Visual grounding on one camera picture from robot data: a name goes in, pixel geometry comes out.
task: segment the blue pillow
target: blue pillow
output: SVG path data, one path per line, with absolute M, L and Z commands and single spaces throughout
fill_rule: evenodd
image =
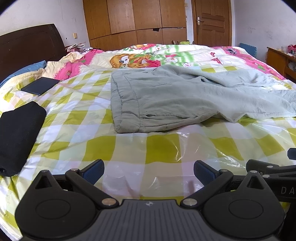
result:
M 24 73 L 28 73 L 28 72 L 31 72 L 31 71 L 36 71 L 40 68 L 44 68 L 46 66 L 46 61 L 43 60 L 41 62 L 38 62 L 38 63 L 35 63 L 35 64 L 31 64 L 31 65 L 28 65 L 16 72 L 14 72 L 13 74 L 11 74 L 10 76 L 8 76 L 5 80 L 3 80 L 1 82 L 0 80 L 0 88 L 8 81 L 10 80 L 12 77 L 14 76 L 17 76 L 17 75 L 20 75 L 20 74 L 24 74 Z

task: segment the gray blanket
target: gray blanket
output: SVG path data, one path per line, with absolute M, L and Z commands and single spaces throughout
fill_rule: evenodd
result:
M 230 122 L 296 116 L 296 91 L 265 90 L 278 83 L 257 70 L 207 73 L 164 65 L 127 69 L 111 77 L 111 109 L 118 133 L 165 131 L 214 115 Z

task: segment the yellow and white checkered sheet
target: yellow and white checkered sheet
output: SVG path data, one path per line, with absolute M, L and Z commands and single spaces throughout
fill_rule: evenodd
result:
M 287 150 L 296 145 L 295 118 L 242 118 L 239 123 L 211 118 L 161 133 L 116 133 L 110 109 L 112 71 L 84 66 L 80 75 L 60 82 L 42 96 L 19 91 L 38 77 L 28 75 L 1 96 L 0 114 L 30 101 L 47 111 L 20 174 L 0 177 L 0 225 L 13 239 L 21 237 L 15 209 L 43 169 L 63 174 L 100 158 L 105 163 L 105 173 L 96 186 L 109 195 L 119 200 L 180 201 L 202 187 L 193 174 L 196 160 L 236 175 L 246 174 L 249 159 L 296 164 L 287 158 Z M 294 88 L 294 84 L 285 80 L 282 88 Z

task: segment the tablet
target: tablet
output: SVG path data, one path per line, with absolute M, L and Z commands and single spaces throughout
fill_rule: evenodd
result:
M 21 88 L 20 90 L 34 95 L 42 95 L 46 91 L 54 87 L 58 82 L 59 80 L 41 77 L 33 81 L 32 83 L 26 85 L 25 87 Z

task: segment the wooden wardrobe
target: wooden wardrobe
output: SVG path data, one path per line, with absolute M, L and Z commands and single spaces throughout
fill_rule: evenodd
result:
M 184 0 L 83 0 L 83 7 L 94 48 L 187 40 Z

